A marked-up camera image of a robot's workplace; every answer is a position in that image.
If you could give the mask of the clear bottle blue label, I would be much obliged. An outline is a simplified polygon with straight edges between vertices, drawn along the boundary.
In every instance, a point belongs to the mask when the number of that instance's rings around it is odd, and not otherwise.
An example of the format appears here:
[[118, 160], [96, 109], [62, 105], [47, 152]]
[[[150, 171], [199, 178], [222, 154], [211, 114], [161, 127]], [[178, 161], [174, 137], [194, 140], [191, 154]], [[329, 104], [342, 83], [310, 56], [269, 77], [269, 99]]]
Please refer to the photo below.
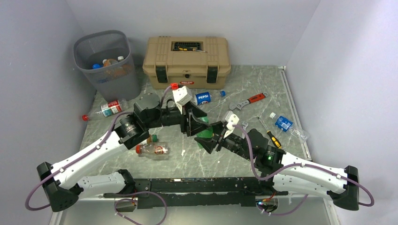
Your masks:
[[92, 65], [92, 69], [98, 69], [98, 68], [102, 68], [102, 65], [100, 65], [100, 64], [93, 64]]

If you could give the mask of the orange label bottle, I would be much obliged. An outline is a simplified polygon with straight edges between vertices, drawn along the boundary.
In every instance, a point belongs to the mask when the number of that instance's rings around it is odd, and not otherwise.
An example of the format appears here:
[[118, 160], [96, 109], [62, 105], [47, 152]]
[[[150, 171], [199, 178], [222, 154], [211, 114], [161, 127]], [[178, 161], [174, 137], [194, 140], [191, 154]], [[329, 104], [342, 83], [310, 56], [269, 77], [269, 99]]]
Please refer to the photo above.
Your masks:
[[[118, 56], [116, 60], [115, 59], [104, 59], [102, 61], [102, 63], [103, 63], [103, 67], [108, 67], [108, 66], [111, 66], [111, 65], [115, 65], [115, 64], [117, 64], [119, 62], [122, 62], [123, 60], [124, 60], [123, 56]], [[124, 77], [127, 74], [129, 74], [130, 72], [132, 72], [131, 65], [129, 65], [128, 63], [127, 64], [122, 64], [119, 67], [114, 67], [114, 68], [111, 68], [111, 69], [107, 69], [106, 70], [107, 77], [106, 77], [105, 80], [107, 82], [108, 81], [112, 81], [112, 80], [118, 79], [120, 77]]]

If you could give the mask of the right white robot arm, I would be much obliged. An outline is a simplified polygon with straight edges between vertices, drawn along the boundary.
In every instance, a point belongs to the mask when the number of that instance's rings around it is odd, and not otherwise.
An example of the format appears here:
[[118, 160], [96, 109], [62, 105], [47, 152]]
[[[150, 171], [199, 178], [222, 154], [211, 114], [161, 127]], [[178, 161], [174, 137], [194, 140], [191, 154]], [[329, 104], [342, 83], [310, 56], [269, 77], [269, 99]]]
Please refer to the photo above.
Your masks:
[[334, 168], [301, 159], [270, 145], [268, 138], [256, 129], [244, 132], [244, 138], [237, 136], [232, 131], [238, 126], [228, 127], [225, 122], [196, 122], [191, 131], [197, 134], [208, 128], [213, 130], [211, 137], [196, 137], [195, 141], [208, 153], [225, 148], [248, 160], [263, 194], [310, 194], [328, 199], [345, 210], [359, 209], [360, 184], [356, 167]]

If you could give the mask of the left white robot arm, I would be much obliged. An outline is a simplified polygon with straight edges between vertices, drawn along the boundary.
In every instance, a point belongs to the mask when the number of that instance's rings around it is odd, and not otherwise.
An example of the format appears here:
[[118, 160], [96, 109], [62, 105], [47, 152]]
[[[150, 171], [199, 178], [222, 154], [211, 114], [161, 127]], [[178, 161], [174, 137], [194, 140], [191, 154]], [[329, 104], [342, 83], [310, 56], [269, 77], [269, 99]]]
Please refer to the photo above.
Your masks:
[[151, 128], [178, 125], [183, 134], [195, 135], [205, 129], [201, 118], [206, 115], [192, 101], [165, 108], [158, 95], [144, 95], [133, 104], [132, 111], [117, 114], [106, 133], [91, 145], [61, 162], [43, 162], [37, 166], [48, 206], [53, 212], [59, 212], [79, 199], [93, 195], [132, 195], [136, 183], [128, 170], [97, 176], [89, 176], [88, 172], [94, 166], [136, 147], [150, 136]]

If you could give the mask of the green plastic bottle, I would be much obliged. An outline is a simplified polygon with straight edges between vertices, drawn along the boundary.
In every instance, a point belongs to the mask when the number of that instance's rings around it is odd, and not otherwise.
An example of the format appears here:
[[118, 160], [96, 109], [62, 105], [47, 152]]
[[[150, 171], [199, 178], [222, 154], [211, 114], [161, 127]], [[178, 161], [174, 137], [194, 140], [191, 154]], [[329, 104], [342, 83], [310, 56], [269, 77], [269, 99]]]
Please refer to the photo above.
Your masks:
[[[208, 117], [201, 117], [200, 118], [203, 122], [208, 123]], [[196, 134], [197, 137], [201, 137], [201, 138], [211, 138], [214, 135], [214, 131], [213, 128], [210, 126], [209, 128], [199, 132], [198, 134]]]

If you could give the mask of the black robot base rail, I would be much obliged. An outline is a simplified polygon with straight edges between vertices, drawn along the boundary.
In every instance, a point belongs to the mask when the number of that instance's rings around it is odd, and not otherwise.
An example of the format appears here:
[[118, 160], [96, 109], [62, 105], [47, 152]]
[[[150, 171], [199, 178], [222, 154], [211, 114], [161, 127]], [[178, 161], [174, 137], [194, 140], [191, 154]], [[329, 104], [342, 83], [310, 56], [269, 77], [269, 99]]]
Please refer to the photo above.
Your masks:
[[138, 209], [179, 206], [240, 205], [254, 207], [262, 197], [284, 195], [273, 182], [255, 177], [134, 179], [134, 187], [105, 198], [132, 198]]

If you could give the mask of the blue label bottle white cap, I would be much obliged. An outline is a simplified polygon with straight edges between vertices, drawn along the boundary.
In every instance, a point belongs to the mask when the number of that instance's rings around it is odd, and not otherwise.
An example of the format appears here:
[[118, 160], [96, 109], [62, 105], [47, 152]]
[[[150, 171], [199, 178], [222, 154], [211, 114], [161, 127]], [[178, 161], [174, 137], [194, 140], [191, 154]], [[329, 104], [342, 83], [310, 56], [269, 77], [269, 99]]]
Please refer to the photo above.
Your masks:
[[301, 143], [305, 143], [308, 140], [309, 134], [288, 118], [274, 112], [269, 117], [278, 129], [285, 133], [290, 133], [292, 136], [298, 138]]

